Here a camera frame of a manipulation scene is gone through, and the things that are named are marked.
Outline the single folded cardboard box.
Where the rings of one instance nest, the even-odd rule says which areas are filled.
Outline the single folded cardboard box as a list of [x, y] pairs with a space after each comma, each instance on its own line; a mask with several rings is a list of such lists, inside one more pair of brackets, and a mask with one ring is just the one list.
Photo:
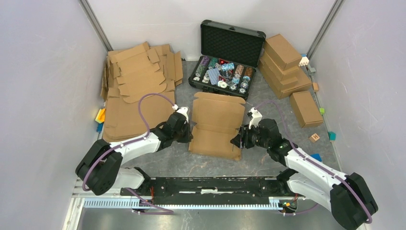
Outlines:
[[290, 95], [289, 100], [301, 128], [318, 127], [324, 122], [309, 91], [294, 92]]

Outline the orange yellow toy block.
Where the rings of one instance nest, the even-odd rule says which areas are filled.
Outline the orange yellow toy block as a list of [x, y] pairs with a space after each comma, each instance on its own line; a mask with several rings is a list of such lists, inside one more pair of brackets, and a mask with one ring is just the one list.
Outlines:
[[100, 109], [95, 117], [95, 121], [99, 124], [104, 123], [105, 121], [105, 111], [106, 109]]

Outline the white blue toy brick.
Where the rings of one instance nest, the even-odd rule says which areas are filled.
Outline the white blue toy brick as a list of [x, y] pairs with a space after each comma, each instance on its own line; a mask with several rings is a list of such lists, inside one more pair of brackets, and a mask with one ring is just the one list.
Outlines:
[[309, 62], [310, 62], [310, 60], [309, 60], [309, 58], [307, 57], [307, 55], [306, 55], [306, 54], [302, 54], [302, 58], [301, 58], [301, 60], [300, 60], [300, 62], [299, 62], [299, 64], [298, 64], [298, 66], [300, 66], [300, 67], [305, 67], [305, 66], [307, 66], [307, 65], [309, 64]]

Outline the teal cube block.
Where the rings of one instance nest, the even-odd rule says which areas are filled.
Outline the teal cube block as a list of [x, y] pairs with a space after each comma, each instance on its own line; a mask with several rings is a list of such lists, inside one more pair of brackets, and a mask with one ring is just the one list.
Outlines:
[[330, 141], [335, 141], [336, 140], [337, 135], [336, 135], [335, 132], [328, 131], [327, 134], [328, 134], [328, 138], [329, 138]]

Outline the black poker chip case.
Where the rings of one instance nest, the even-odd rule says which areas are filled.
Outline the black poker chip case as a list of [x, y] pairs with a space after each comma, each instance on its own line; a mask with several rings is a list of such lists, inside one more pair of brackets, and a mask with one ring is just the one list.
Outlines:
[[200, 28], [201, 57], [189, 84], [203, 92], [247, 99], [266, 34], [211, 20]]

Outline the stack of flat cardboard blanks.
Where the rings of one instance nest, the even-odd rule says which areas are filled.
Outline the stack of flat cardboard blanks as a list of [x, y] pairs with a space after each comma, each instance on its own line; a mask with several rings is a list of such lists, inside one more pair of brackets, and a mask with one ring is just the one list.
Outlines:
[[106, 109], [102, 138], [123, 141], [166, 121], [182, 78], [181, 52], [173, 53], [169, 44], [144, 42], [108, 52], [101, 84]]

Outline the small wooden cube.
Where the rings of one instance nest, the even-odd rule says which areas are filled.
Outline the small wooden cube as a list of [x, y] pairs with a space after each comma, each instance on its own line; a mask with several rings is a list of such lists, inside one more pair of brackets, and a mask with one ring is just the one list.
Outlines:
[[312, 86], [313, 86], [313, 91], [314, 91], [314, 92], [318, 92], [318, 91], [319, 91], [318, 83], [313, 82]]

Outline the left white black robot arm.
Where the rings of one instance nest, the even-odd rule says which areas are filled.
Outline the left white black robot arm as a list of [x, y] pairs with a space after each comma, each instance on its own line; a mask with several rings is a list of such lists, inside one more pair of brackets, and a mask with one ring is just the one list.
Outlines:
[[75, 173], [82, 180], [82, 190], [91, 191], [96, 196], [111, 188], [122, 187], [130, 187], [138, 195], [145, 195], [150, 190], [150, 181], [139, 170], [124, 168], [123, 165], [142, 155], [168, 148], [174, 141], [189, 143], [192, 138], [189, 109], [183, 106], [167, 121], [138, 137], [112, 143], [103, 139], [95, 141]]

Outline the grey small block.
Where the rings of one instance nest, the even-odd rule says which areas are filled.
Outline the grey small block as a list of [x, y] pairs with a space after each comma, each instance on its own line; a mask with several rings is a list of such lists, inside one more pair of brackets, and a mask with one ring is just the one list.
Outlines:
[[316, 73], [316, 69], [313, 67], [307, 67], [307, 72], [309, 76], [313, 76]]

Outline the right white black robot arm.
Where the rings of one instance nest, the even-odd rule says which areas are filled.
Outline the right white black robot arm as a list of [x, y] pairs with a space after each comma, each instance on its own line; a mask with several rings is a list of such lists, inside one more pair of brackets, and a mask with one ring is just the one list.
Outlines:
[[303, 195], [331, 212], [336, 222], [347, 230], [355, 230], [372, 222], [378, 205], [364, 178], [337, 171], [305, 153], [283, 138], [273, 119], [262, 119], [257, 126], [243, 125], [230, 140], [241, 149], [264, 148], [276, 162], [287, 167], [279, 174], [277, 191], [288, 196]]

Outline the blue green stacked bricks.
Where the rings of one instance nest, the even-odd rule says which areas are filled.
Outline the blue green stacked bricks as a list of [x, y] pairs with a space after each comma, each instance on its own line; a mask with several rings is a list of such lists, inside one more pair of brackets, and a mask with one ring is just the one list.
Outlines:
[[313, 157], [314, 159], [316, 159], [319, 162], [322, 162], [322, 158], [319, 154], [312, 154], [311, 157]]

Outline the wooden letter H block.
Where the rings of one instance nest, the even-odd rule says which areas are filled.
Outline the wooden letter H block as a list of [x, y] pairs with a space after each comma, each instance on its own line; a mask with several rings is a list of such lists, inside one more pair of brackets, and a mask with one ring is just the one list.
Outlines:
[[311, 135], [311, 136], [309, 137], [309, 140], [310, 140], [312, 143], [315, 143], [315, 142], [317, 142], [318, 140], [320, 140], [320, 136], [319, 136], [317, 133], [314, 133], [313, 135]]

